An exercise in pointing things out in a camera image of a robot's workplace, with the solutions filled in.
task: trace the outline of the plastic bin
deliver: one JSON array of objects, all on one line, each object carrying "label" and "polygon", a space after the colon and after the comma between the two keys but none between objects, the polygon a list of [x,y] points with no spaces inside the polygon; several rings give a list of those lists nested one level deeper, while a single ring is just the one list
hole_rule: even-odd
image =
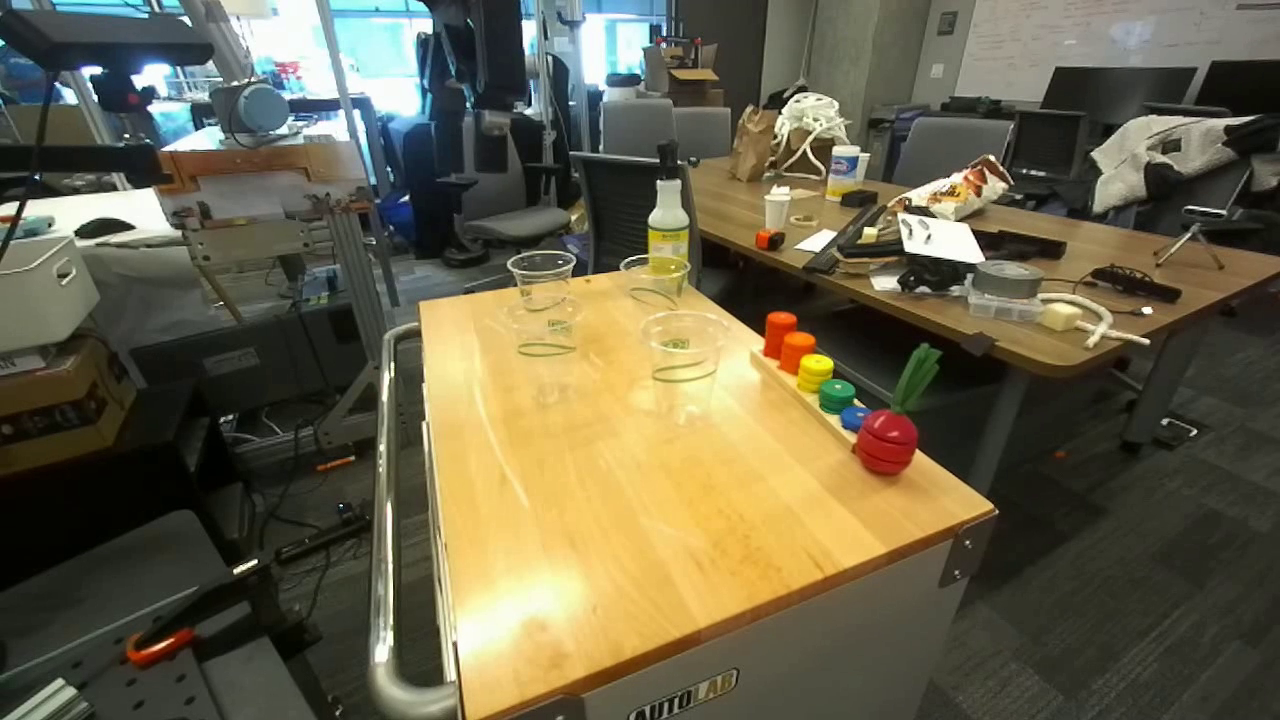
[{"label": "plastic bin", "polygon": [[68,339],[94,307],[74,238],[17,238],[0,259],[0,352]]}]

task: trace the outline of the desk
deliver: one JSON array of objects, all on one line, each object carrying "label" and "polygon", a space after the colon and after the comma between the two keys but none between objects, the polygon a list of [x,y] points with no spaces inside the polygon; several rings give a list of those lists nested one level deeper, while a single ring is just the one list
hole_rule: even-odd
[{"label": "desk", "polygon": [[[694,204],[694,228],[698,238],[719,245],[726,252],[741,252],[752,263],[805,275],[808,252],[794,252],[794,238],[789,238],[784,252],[768,256],[757,252],[752,237],[760,228],[760,204],[762,204],[762,185],[741,185],[726,175],[726,159],[708,159],[692,171],[692,204]],[[1131,263],[1146,268],[1155,280],[1184,289],[1175,305],[1159,305],[1155,314],[1124,314],[1124,327],[1159,335],[1162,349],[1155,357],[1155,369],[1146,374],[1146,389],[1124,426],[1128,442],[1146,442],[1155,432],[1155,420],[1162,417],[1180,370],[1193,360],[1193,339],[1194,330],[1189,327],[1194,314],[1226,305],[1233,294],[1245,294],[1247,289],[1269,285],[1280,275],[1280,256],[1254,256],[1254,252],[1235,252],[1221,248],[1222,271],[1212,268],[1201,248],[1184,248],[1171,256],[1159,271],[1151,268],[1151,252],[1166,248],[1166,237],[1151,233],[1131,233],[1131,228],[1110,228],[1110,225],[1085,225],[1069,214],[1041,214],[1041,210],[1019,210],[1019,206],[985,206],[975,228],[1006,228],[1006,233],[1029,233],[1029,237],[1051,237],[1069,245],[1065,259],[1041,263],[1057,280],[1085,280],[1101,263]],[[993,339],[993,360],[1003,362],[1003,385],[997,396],[997,408],[987,417],[987,426],[978,432],[975,464],[972,464],[972,483],[985,489],[1003,455],[1006,432],[1014,422],[1022,385],[1029,374],[1047,374],[1047,381],[1069,381],[1085,374],[1095,369],[1106,369],[1124,342],[1102,339],[1095,349],[1085,349],[1079,335],[1060,335],[1047,327],[1029,327],[1029,323],[1006,323],[1006,319],[985,319],[969,314],[965,301],[935,301],[935,294],[902,294],[902,292],[872,292],[864,263],[842,263],[837,275],[805,275],[816,280],[851,305],[875,307],[885,314],[894,314],[918,330],[943,335],[943,339],[972,339],[987,335]],[[1085,294],[1101,305],[1131,305],[1110,292],[1086,292]]]},{"label": "desk", "polygon": [[922,450],[867,475],[723,319],[672,420],[616,275],[575,280],[575,357],[512,349],[516,292],[419,305],[427,492],[462,714],[913,714],[959,604],[953,541],[997,507]]}]

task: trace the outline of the red apple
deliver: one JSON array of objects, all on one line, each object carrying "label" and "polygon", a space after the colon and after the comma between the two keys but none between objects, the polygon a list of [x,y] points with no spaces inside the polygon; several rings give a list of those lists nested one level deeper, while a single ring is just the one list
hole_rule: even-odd
[{"label": "red apple", "polygon": [[914,446],[914,420],[892,408],[875,408],[857,432],[851,455],[864,458],[872,475],[894,475],[913,464]]}]

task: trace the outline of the wooden tabletop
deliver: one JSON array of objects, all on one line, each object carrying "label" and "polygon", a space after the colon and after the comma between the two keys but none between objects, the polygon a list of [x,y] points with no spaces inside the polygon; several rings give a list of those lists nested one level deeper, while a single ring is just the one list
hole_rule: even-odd
[{"label": "wooden tabletop", "polygon": [[723,327],[705,389],[649,381],[650,307],[616,275],[575,280],[575,305],[575,352],[555,360],[516,357],[512,292],[419,305],[469,714],[596,689],[993,516],[926,455],[867,475],[705,294],[680,301]]},{"label": "wooden tabletop", "polygon": [[[726,159],[705,159],[692,171],[692,204],[694,204],[694,228],[708,245],[731,248],[752,256],[757,263],[805,275],[808,252],[794,248],[805,233],[816,228],[838,228],[848,219],[842,206],[818,198],[818,191],[808,191],[808,198],[793,198],[793,214],[798,214],[798,228],[789,237],[784,252],[757,252],[752,237],[762,214],[762,180],[741,185],[726,175]],[[985,206],[972,214],[972,228],[1006,228],[1029,237],[1051,237],[1069,245],[1065,259],[1035,259],[1042,271],[1042,289],[1051,292],[1079,292],[1086,301],[1101,301],[1102,307],[1135,307],[1145,301],[1114,294],[1102,289],[1079,289],[1079,280],[1101,263],[1131,263],[1151,271],[1159,285],[1184,289],[1175,305],[1151,305],[1151,314],[1114,314],[1114,327],[1159,335],[1193,314],[1202,314],[1208,307],[1221,307],[1222,301],[1280,275],[1280,256],[1259,252],[1235,252],[1214,248],[1222,256],[1222,271],[1208,259],[1202,248],[1189,245],[1180,248],[1162,268],[1151,263],[1155,248],[1166,248],[1166,237],[1110,228],[1110,225],[1086,225],[1069,214],[1042,214],[1022,206]],[[811,275],[825,289],[848,292],[864,307],[879,307],[902,323],[914,323],[930,335],[969,339],[987,335],[993,357],[1035,370],[1035,374],[1079,374],[1086,369],[1102,369],[1124,349],[1121,339],[1102,339],[1101,349],[1085,349],[1079,330],[1047,330],[1030,323],[1006,323],[1006,319],[985,319],[972,314],[965,301],[956,294],[914,294],[914,292],[872,292],[867,271],[875,259],[842,259],[837,275]]]}]

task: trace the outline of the wooden table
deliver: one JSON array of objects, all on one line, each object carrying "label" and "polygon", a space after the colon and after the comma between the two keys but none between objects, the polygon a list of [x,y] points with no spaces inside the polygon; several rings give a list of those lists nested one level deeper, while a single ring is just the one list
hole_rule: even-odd
[{"label": "wooden table", "polygon": [[[575,280],[575,352],[516,357],[512,292],[419,305],[441,626],[462,714],[913,714],[993,504],[922,450],[867,475],[760,335],[649,381],[650,307]],[[694,390],[694,417],[668,390]]]},{"label": "wooden table", "polygon": [[[760,214],[762,214],[762,188],[768,185],[731,180],[726,159],[705,159],[692,171],[692,204],[694,204],[698,238],[719,245],[726,252],[741,252],[752,263],[762,263],[762,268],[775,268],[789,275],[805,275],[798,268],[805,268],[808,252],[794,248],[798,237],[793,237],[784,245],[784,252],[757,252],[757,245],[752,245]],[[816,214],[811,228],[818,228],[818,225],[838,228],[848,219],[848,210],[838,210],[837,204],[825,204],[825,198],[805,198],[794,210]],[[1201,319],[1202,312],[1280,275],[1280,256],[1214,248],[1226,263],[1221,271],[1208,259],[1208,252],[1194,245],[1189,245],[1162,268],[1155,268],[1151,252],[1166,248],[1171,245],[1166,237],[1110,228],[1110,225],[1086,225],[1086,219],[1069,219],[1069,214],[1042,214],[1042,210],[1022,210],[1022,206],[1000,206],[1000,204],[972,214],[972,228],[1006,228],[1006,233],[1065,238],[1069,245],[1065,259],[1035,259],[1047,275],[1047,289],[1072,289],[1077,280],[1085,280],[1101,263],[1146,268],[1155,280],[1184,289],[1184,294],[1175,305],[1155,305],[1151,314],[1121,314],[1114,319],[1128,330],[1145,330],[1145,335],[1159,339],[1155,369],[1151,369],[1145,396],[1124,426],[1128,442],[1151,439],[1151,432],[1155,432],[1155,422],[1159,422],[1159,417],[1162,417],[1162,408],[1166,408],[1166,398],[1193,360],[1194,330],[1184,330],[1184,327],[1193,319]],[[987,357],[1000,360],[1006,370],[1003,370],[1000,396],[993,405],[987,426],[978,435],[975,464],[969,472],[969,480],[978,489],[1000,469],[1000,455],[1003,455],[1006,432],[1014,422],[1029,374],[1069,381],[1069,374],[1106,369],[1124,352],[1121,339],[1102,339],[1095,349],[1085,349],[1079,330],[1047,330],[1047,327],[1030,327],[1030,323],[972,314],[965,307],[965,301],[935,301],[935,294],[914,294],[914,292],[872,292],[864,259],[848,259],[833,275],[805,275],[805,280],[816,280],[816,285],[825,285],[864,307],[894,314],[894,319],[922,327],[930,335],[943,335],[956,342],[969,342],[969,339],[987,342]],[[1106,307],[1135,307],[1140,305],[1140,301],[1128,301],[1128,294],[1114,294],[1102,289],[1077,289],[1077,292],[1090,294]]]}]

